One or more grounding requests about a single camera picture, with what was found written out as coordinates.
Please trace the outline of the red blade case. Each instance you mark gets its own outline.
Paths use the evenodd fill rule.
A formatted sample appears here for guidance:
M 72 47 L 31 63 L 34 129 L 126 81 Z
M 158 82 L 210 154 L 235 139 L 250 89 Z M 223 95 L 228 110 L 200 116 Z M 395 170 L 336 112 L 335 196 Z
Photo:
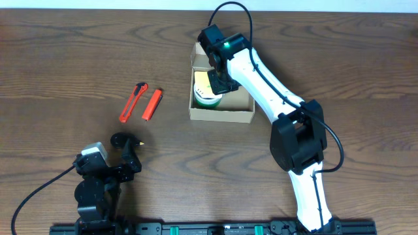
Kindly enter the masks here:
M 163 90 L 156 89 L 142 115 L 142 119 L 144 119 L 145 121 L 151 120 L 162 98 L 163 98 Z

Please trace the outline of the white tape roll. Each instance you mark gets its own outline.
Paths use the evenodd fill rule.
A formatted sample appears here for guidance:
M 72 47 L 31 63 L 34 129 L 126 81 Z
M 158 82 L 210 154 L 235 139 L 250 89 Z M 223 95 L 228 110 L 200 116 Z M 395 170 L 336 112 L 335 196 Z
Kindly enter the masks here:
M 194 84 L 193 92 L 195 98 L 202 103 L 218 102 L 223 98 L 223 95 L 215 95 L 208 84 Z

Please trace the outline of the green tape roll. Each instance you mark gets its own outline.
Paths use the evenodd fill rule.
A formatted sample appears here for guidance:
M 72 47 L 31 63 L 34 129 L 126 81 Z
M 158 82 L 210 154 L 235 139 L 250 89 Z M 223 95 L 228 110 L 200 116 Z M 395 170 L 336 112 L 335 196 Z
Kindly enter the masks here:
M 213 109 L 220 104 L 222 97 L 220 98 L 202 98 L 199 95 L 195 95 L 195 102 L 198 106 L 205 109 Z

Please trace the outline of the red black utility knife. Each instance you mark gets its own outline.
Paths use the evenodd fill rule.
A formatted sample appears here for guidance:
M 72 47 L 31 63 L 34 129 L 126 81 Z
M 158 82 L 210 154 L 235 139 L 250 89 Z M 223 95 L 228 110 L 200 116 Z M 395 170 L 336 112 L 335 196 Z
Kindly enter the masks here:
M 147 91 L 148 84 L 145 82 L 137 83 L 135 85 L 135 88 L 133 89 L 133 92 L 130 94 L 127 103 L 124 106 L 124 109 L 122 113 L 119 116 L 119 121 L 121 123 L 126 123 L 128 119 L 130 118 L 133 109 L 135 108 L 139 98 L 142 96 L 142 94 Z

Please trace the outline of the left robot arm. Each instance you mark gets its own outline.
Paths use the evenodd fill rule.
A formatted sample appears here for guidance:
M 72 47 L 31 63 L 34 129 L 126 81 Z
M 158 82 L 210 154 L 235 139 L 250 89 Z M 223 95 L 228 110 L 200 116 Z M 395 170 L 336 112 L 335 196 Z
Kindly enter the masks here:
M 135 226 L 116 215 L 121 194 L 120 185 L 134 180 L 142 170 L 135 148 L 142 142 L 135 137 L 113 140 L 112 145 L 121 148 L 123 162 L 108 166 L 108 153 L 101 142 L 86 146 L 73 162 L 83 181 L 75 189 L 80 218 L 76 222 L 76 234 L 134 234 Z

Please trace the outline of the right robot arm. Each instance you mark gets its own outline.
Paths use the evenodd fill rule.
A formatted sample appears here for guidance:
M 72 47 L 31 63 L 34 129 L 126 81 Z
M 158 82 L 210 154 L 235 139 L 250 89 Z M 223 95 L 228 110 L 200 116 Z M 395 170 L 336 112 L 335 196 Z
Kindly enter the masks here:
M 290 175 L 300 224 L 309 232 L 325 231 L 332 215 L 322 184 L 327 148 L 322 107 L 316 101 L 304 102 L 277 81 L 242 34 L 224 37 L 211 25 L 197 40 L 212 67 L 212 92 L 226 94 L 242 86 L 270 120 L 270 152 Z

